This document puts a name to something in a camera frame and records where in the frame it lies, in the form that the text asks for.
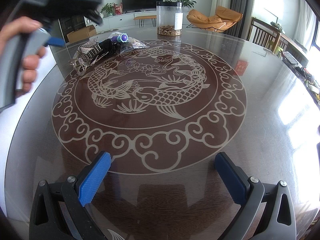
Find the human hand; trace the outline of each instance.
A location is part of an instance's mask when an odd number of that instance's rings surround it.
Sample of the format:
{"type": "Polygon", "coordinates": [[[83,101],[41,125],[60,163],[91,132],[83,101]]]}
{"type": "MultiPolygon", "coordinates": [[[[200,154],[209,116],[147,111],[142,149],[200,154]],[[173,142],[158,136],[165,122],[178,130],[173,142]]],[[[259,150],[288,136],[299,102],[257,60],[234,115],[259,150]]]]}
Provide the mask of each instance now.
{"type": "MultiPolygon", "coordinates": [[[[31,33],[41,26],[42,24],[40,22],[25,16],[6,24],[0,31],[0,55],[10,38],[19,33],[31,33]]],[[[45,55],[45,52],[45,47],[41,47],[37,55],[29,55],[22,60],[22,65],[24,67],[22,90],[24,92],[29,92],[31,90],[32,82],[34,82],[37,77],[36,68],[38,67],[39,59],[45,55]]]]}

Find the round table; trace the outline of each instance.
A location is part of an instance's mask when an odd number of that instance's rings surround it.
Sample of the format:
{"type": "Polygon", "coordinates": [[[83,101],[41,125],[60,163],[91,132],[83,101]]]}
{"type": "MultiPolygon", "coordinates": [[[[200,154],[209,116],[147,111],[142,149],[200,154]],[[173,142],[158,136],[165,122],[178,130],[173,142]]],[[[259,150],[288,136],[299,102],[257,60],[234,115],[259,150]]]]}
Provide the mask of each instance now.
{"type": "Polygon", "coordinates": [[[108,239],[217,239],[240,208],[213,165],[224,151],[248,176],[288,183],[299,239],[320,194],[319,110],[301,81],[269,50],[228,35],[124,32],[150,48],[83,77],[68,60],[85,41],[55,53],[12,139],[8,217],[28,224],[39,180],[65,181],[106,150],[111,168],[86,208],[108,239]]]}

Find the red gift bag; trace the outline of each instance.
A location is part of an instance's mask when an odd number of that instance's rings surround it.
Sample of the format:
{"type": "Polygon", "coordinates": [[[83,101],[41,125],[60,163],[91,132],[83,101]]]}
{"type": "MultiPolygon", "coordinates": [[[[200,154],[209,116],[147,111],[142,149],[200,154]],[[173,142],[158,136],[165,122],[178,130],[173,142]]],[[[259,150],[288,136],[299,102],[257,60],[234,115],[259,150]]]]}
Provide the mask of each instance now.
{"type": "Polygon", "coordinates": [[[122,14],[122,3],[120,3],[120,6],[116,6],[117,4],[113,4],[115,8],[116,15],[122,14]]]}

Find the gray curtain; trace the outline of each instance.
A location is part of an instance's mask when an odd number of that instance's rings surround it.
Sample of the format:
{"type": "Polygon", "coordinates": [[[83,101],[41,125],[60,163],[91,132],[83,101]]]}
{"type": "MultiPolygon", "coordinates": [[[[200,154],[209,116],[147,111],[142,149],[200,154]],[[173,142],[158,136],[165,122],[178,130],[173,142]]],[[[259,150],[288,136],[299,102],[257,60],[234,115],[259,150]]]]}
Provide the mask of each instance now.
{"type": "MultiPolygon", "coordinates": [[[[248,0],[231,0],[230,9],[245,15],[248,0]]],[[[226,34],[240,38],[243,29],[244,19],[226,31],[226,34]]]]}

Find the wooden railing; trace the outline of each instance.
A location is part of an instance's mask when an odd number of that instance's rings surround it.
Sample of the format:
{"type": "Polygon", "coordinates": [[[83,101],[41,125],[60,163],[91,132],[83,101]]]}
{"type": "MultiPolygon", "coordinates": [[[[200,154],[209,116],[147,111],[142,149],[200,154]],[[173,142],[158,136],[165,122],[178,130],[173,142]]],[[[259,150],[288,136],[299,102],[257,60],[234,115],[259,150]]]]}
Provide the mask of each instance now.
{"type": "Polygon", "coordinates": [[[279,47],[283,51],[290,52],[301,65],[308,64],[306,53],[288,36],[280,33],[279,30],[270,24],[267,24],[255,17],[251,19],[250,31],[247,41],[250,40],[252,31],[255,31],[252,42],[258,44],[266,49],[270,49],[272,53],[280,57],[279,47]]]}

